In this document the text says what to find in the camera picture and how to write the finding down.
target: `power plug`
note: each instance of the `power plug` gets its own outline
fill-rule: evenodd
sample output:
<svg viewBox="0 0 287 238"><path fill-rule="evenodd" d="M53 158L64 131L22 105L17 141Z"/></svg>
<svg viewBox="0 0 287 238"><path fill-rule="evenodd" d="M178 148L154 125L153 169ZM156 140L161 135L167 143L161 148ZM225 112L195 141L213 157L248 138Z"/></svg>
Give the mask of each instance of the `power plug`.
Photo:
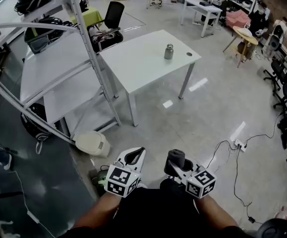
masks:
<svg viewBox="0 0 287 238"><path fill-rule="evenodd" d="M240 147L241 151L245 152L246 151L246 148L244 147L244 144L241 143L238 139L236 139L234 141L234 144L236 147Z"/></svg>

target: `white cable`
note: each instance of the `white cable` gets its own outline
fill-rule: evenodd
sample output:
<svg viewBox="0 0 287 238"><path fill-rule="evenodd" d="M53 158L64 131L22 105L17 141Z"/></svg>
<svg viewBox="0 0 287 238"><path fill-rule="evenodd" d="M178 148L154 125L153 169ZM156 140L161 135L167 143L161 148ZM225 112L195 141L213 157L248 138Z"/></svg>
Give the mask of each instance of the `white cable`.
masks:
<svg viewBox="0 0 287 238"><path fill-rule="evenodd" d="M40 224L46 231L49 232L49 234L53 237L53 238L56 238L33 214L32 212L29 210L28 206L26 205L26 199L25 199L25 194L24 194L24 189L23 189L23 185L22 185L22 181L20 179L20 176L18 175L18 172L17 171L12 171L12 172L9 172L9 173L15 173L16 176L18 177L19 179L19 182L20 182L20 185L21 185L21 190L22 190L22 195L23 195L23 200L24 200L24 205L25 205L25 208L27 209L27 214L37 223L37 224Z"/></svg>

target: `pink chair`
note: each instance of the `pink chair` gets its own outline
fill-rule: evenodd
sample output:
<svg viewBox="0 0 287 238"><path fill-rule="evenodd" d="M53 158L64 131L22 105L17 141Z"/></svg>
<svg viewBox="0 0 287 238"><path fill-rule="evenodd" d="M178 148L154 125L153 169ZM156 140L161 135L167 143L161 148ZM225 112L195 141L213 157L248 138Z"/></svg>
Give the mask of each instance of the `pink chair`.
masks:
<svg viewBox="0 0 287 238"><path fill-rule="evenodd" d="M226 25L231 28L233 26L243 28L247 22L251 22L251 19L243 10L227 12L226 14Z"/></svg>

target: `green tablecloth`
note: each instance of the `green tablecloth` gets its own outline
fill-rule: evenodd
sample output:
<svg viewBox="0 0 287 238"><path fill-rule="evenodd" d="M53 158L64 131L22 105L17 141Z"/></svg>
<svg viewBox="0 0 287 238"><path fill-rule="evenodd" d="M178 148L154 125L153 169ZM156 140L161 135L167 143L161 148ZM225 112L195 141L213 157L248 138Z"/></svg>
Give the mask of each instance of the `green tablecloth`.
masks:
<svg viewBox="0 0 287 238"><path fill-rule="evenodd" d="M86 27L103 20L102 16L96 8L91 6L87 8L88 10L82 13ZM69 18L73 24L76 23L76 18L74 15L70 15Z"/></svg>

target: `gray floor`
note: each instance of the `gray floor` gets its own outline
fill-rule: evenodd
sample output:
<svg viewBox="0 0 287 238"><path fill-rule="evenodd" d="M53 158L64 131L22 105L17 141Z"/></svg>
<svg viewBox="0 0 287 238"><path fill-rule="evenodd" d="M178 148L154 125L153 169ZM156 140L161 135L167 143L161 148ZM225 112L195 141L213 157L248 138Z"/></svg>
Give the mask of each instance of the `gray floor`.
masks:
<svg viewBox="0 0 287 238"><path fill-rule="evenodd" d="M110 0L89 2L104 16ZM203 78L208 81L193 92L187 89L183 100L177 96L187 68L177 70L140 89L136 94L139 117L136 128L131 125L125 92L119 86L120 96L115 105L123 125L114 126L104 133L112 145L112 151L107 159L92 158L97 168L112 163L125 149L143 146L147 149L142 170L143 182L149 187L158 187L165 175L163 168L167 152L173 148L183 150L188 156L207 165L216 145L222 140L229 140L243 121L246 126L239 134L241 141L261 133L272 135L280 110L272 108L276 102L271 94L272 87L269 82L263 81L262 71L271 69L267 60L262 56L254 56L236 68L238 58L233 51L229 49L225 54L222 52L231 40L231 31L219 26L215 35L206 34L200 38L202 27L191 24L191 12L187 11L184 25L179 24L182 4L171 4L169 0L164 0L161 9L156 6L146 9L146 0L126 0L122 3L125 4L125 10L120 27L126 30L123 33L125 41L165 29L202 56L195 66L188 87ZM6 86L19 94L21 59L25 56L26 46L21 38L13 45L16 47L13 61L18 64L6 67L3 76L8 78L4 82ZM168 100L173 105L165 108L163 103ZM18 111L8 105L0 97L0 143L19 151L14 168L18 170L24 180L24 187L30 193L29 208L58 235L68 228L67 223L71 224L92 204L88 191L73 168L68 145L54 138L45 144L43 154L37 156L34 152L35 141L22 127ZM212 196L242 228L257 229L259 225L248 222L245 208L233 195L236 153L228 157L228 145L222 144L210 165L218 177L217 188ZM287 199L286 158L287 150L282 148L278 129L272 139L252 139L246 152L240 153L236 191L245 203L253 202L248 213L259 222L273 217L279 205ZM83 166L82 171L79 170L82 172L80 175L87 177L91 167L89 157L79 154L76 159ZM28 184L26 177L31 177L33 182ZM12 179L12 184L17 186L17 181ZM42 184L47 188L47 193L43 195ZM22 216L26 217L21 198L17 199L16 204ZM60 217L54 220L52 214ZM31 222L34 230L44 233L28 217L26 222ZM16 233L21 232L22 237L28 237L28 230L21 231L21 227L17 227Z"/></svg>

